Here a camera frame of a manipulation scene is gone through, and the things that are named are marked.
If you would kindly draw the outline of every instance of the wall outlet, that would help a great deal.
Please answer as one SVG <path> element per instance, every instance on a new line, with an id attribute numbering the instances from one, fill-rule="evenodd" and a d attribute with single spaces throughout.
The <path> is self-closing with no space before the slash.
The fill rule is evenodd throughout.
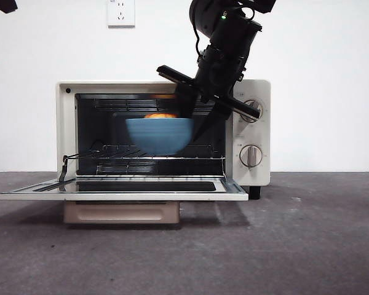
<path id="1" fill-rule="evenodd" d="M 107 0 L 108 27 L 135 26 L 135 0 Z"/>

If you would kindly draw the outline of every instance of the oven door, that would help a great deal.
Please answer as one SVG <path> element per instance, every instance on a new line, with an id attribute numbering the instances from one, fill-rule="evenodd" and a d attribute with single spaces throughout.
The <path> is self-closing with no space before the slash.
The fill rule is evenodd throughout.
<path id="1" fill-rule="evenodd" d="M 248 194 L 220 176 L 77 177 L 56 179 L 0 194 L 1 200 L 66 201 L 243 201 Z"/>

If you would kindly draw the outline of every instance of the blue bowl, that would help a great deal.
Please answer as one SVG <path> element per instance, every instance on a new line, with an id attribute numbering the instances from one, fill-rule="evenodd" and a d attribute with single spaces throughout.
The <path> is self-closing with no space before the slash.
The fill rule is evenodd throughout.
<path id="1" fill-rule="evenodd" d="M 127 119 L 131 140 L 150 155 L 173 155 L 185 148 L 194 123 L 185 118 Z"/>

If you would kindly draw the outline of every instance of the white toaster oven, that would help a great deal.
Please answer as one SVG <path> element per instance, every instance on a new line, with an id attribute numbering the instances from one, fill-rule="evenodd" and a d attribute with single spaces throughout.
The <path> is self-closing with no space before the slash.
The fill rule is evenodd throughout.
<path id="1" fill-rule="evenodd" d="M 234 97 L 261 111 L 258 120 L 234 113 L 178 154 L 146 154 L 125 120 L 164 112 L 174 90 L 171 82 L 59 83 L 57 178 L 0 199 L 65 201 L 68 223 L 176 223 L 179 201 L 258 199 L 270 180 L 269 82 L 234 87 Z M 213 104 L 197 102 L 195 129 Z"/>

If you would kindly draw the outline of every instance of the temperature knob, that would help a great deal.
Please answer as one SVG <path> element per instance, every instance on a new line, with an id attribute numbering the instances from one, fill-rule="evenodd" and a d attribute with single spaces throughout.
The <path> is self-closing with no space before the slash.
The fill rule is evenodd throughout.
<path id="1" fill-rule="evenodd" d="M 260 118 L 261 116 L 263 115 L 263 106 L 257 102 L 256 100 L 248 100 L 248 101 L 245 101 L 246 104 L 248 104 L 249 106 L 257 109 L 260 111 Z M 259 120 L 260 118 L 254 118 L 254 117 L 247 117 L 245 115 L 240 115 L 242 117 L 242 119 L 246 122 L 249 122 L 249 123 L 254 123 L 254 122 L 257 122 L 257 120 Z"/>
<path id="2" fill-rule="evenodd" d="M 261 163 L 263 152 L 257 146 L 248 145 L 242 148 L 239 158 L 246 167 L 253 168 Z"/>

